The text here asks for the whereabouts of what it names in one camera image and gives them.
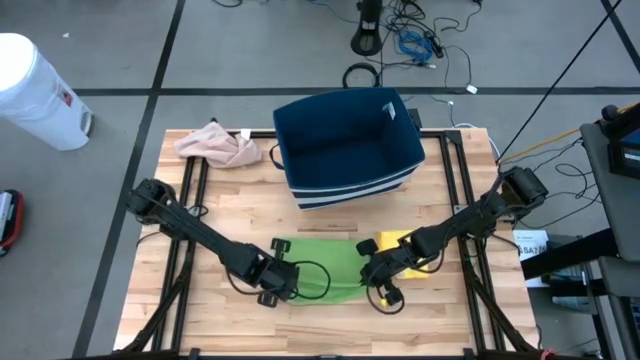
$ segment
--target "navy blue fabric bin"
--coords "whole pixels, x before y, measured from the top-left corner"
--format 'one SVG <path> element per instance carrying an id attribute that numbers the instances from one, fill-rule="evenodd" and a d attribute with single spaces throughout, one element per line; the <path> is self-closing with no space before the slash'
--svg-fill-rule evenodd
<path id="1" fill-rule="evenodd" d="M 418 129 L 392 88 L 308 97 L 275 110 L 273 119 L 301 209 L 393 190 L 425 159 Z"/>

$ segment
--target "pink cloth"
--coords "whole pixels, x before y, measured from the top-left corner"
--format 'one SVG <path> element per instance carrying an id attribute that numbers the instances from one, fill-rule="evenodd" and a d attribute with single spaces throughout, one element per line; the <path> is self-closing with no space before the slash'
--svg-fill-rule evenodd
<path id="1" fill-rule="evenodd" d="M 216 122 L 176 141 L 174 146 L 180 157 L 203 157 L 214 168 L 244 166 L 262 159 L 262 151 L 255 141 L 240 134 L 234 138 Z"/>

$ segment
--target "wooden tabletop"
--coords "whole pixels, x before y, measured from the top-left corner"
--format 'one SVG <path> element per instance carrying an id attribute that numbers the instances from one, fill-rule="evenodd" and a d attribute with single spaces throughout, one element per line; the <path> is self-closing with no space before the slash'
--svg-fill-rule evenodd
<path id="1" fill-rule="evenodd" d="M 473 191 L 479 197 L 496 176 L 489 138 L 485 129 L 461 131 Z M 167 131 L 155 174 L 174 186 L 176 193 L 180 193 L 186 161 L 177 156 L 173 143 L 189 132 Z M 269 160 L 267 152 L 276 140 L 256 141 L 264 153 L 261 163 L 209 170 L 205 205 L 210 213 L 202 220 L 230 239 L 251 242 L 265 250 L 269 250 L 273 237 L 357 242 L 375 236 L 377 231 L 438 224 L 452 215 L 436 139 L 422 140 L 426 160 L 398 190 L 306 212 L 298 209 L 283 172 Z M 464 194 L 452 146 L 450 153 L 458 192 Z M 189 204 L 193 204 L 198 176 L 194 172 Z M 146 227 L 142 235 L 155 230 Z M 506 227 L 498 234 L 513 239 Z M 133 340 L 155 310 L 169 245 L 164 235 L 140 244 L 115 349 Z M 283 302 L 275 309 L 260 306 L 255 297 L 235 292 L 216 255 L 198 245 L 181 351 L 187 353 L 198 347 L 209 355 L 460 355 L 462 348 L 475 346 L 456 241 L 451 241 L 446 250 L 438 273 L 427 279 L 396 281 L 407 305 L 400 314 L 385 316 L 371 308 L 366 298 L 327 306 Z M 498 304 L 535 346 L 538 335 L 517 251 L 490 239 L 487 257 Z M 481 313 L 491 348 L 491 328 L 482 305 Z M 173 319 L 172 311 L 165 346 L 170 342 Z"/>

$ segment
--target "green cloth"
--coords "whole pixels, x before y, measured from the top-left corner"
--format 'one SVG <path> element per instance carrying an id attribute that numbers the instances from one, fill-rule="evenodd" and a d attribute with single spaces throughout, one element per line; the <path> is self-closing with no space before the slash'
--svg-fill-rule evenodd
<path id="1" fill-rule="evenodd" d="M 288 302 L 294 305 L 331 305 L 365 296 L 365 287 L 360 284 L 360 270 L 368 259 L 360 256 L 356 242 L 350 240 L 291 239 L 289 252 L 284 260 L 315 261 L 327 268 L 331 275 L 329 292 L 321 299 L 308 300 L 295 297 Z M 313 264 L 300 264 L 298 292 L 304 296 L 318 296 L 327 287 L 327 274 Z"/>

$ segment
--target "gray floor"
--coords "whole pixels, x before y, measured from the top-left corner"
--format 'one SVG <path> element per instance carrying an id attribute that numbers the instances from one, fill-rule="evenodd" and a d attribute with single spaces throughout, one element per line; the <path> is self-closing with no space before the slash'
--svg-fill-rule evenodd
<path id="1" fill-rule="evenodd" d="M 356 19 L 355 1 L 327 0 Z M 436 16 L 463 19 L 475 10 L 466 0 L 419 0 L 428 23 Z M 152 87 L 176 0 L 0 0 L 0 32 L 29 36 L 74 88 Z M 618 13 L 640 47 L 640 3 L 625 1 Z M 487 0 L 470 30 L 442 35 L 472 59 L 475 96 L 443 95 L 454 102 L 454 120 L 487 127 L 503 149 L 540 95 L 482 95 L 483 87 L 549 86 L 605 15 L 599 0 Z M 246 1 L 223 9 L 208 0 L 187 0 L 163 87 L 311 88 L 339 87 L 343 71 L 362 61 L 349 49 L 355 25 L 341 22 L 306 1 Z M 450 50 L 450 86 L 464 86 L 466 62 Z M 404 60 L 388 44 L 385 62 Z M 387 86 L 442 87 L 445 62 L 436 69 L 392 68 Z M 639 86 L 640 74 L 611 23 L 576 62 L 562 87 Z M 509 94 L 509 89 L 502 90 Z M 167 128 L 196 128 L 215 116 L 228 127 L 271 127 L 273 109 L 301 96 L 160 96 L 144 146 L 136 182 L 153 174 Z M 428 127 L 449 126 L 449 109 L 429 96 L 406 98 Z M 84 100 L 97 115 L 89 144 L 67 153 L 6 122 L 0 122 L 0 187 L 25 193 L 24 234 L 0 261 L 0 354 L 2 359 L 54 359 L 71 355 L 96 277 L 146 96 L 94 96 Z M 598 117 L 607 104 L 626 105 L 634 95 L 554 95 L 515 144 L 521 150 Z M 535 165 L 543 158 L 523 161 Z M 554 164 L 589 168 L 580 147 L 542 167 L 538 174 L 552 193 L 578 191 L 581 179 L 557 174 Z M 559 196 L 528 218 L 544 224 L 586 200 Z M 589 234 L 607 226 L 598 204 L 549 226 L 561 234 Z M 90 344 L 91 354 L 111 350 L 131 270 L 139 226 L 127 217 Z M 579 353 L 597 343 L 589 316 L 552 305 L 548 294 L 532 292 L 543 344 Z"/>

